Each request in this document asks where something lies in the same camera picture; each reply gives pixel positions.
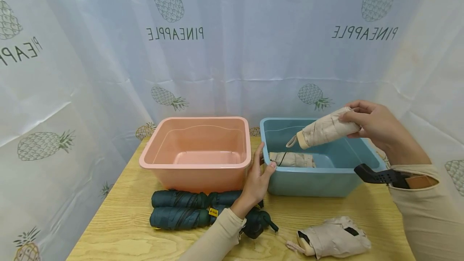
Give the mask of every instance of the forearm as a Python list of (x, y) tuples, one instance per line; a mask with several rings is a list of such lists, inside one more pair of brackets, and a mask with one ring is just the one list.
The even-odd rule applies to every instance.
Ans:
[[(394, 170), (428, 175), (439, 181), (433, 165), (393, 166)], [(464, 219), (442, 184), (419, 190), (389, 187), (403, 215), (407, 240), (419, 261), (461, 260), (464, 256)]]
[(179, 261), (220, 261), (238, 244), (238, 234), (246, 220), (224, 209), (214, 224), (196, 241)]

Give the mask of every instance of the plastic basin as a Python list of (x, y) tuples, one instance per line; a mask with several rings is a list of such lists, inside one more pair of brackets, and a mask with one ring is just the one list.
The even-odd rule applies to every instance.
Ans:
[(240, 190), (251, 162), (248, 122), (241, 117), (173, 117), (156, 128), (139, 163), (166, 189)]
[(265, 142), (265, 164), (270, 163), (269, 152), (308, 153), (316, 167), (277, 167), (269, 181), (269, 193), (280, 196), (346, 197), (362, 181), (354, 172), (361, 163), (375, 171), (385, 170), (384, 161), (366, 139), (342, 138), (310, 147), (298, 144), (287, 148), (287, 142), (317, 118), (265, 118), (260, 123), (261, 138)]

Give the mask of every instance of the pink plastic basin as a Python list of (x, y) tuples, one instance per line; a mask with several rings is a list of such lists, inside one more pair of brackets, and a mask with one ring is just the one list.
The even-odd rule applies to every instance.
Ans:
[(173, 117), (156, 128), (139, 163), (167, 189), (240, 190), (251, 162), (248, 122), (242, 117)]

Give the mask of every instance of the hand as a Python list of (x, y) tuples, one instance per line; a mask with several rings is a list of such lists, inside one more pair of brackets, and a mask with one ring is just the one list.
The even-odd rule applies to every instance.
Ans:
[(340, 121), (352, 121), (362, 127), (348, 138), (370, 138), (395, 164), (430, 164), (430, 158), (406, 128), (384, 105), (357, 100), (346, 105), (353, 111), (340, 115)]
[(260, 165), (264, 163), (263, 147), (264, 142), (255, 151), (253, 163), (250, 169), (248, 169), (242, 194), (231, 206), (232, 212), (240, 219), (244, 219), (251, 208), (263, 200), (269, 185), (269, 179), (276, 171), (277, 165), (272, 161), (264, 170), (263, 175), (261, 175)]

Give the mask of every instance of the shower curtain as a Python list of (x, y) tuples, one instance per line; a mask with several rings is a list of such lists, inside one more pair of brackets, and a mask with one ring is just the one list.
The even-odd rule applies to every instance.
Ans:
[(1, 260), (65, 260), (141, 139), (170, 116), (257, 127), (380, 102), (464, 208), (463, 0), (0, 7)]

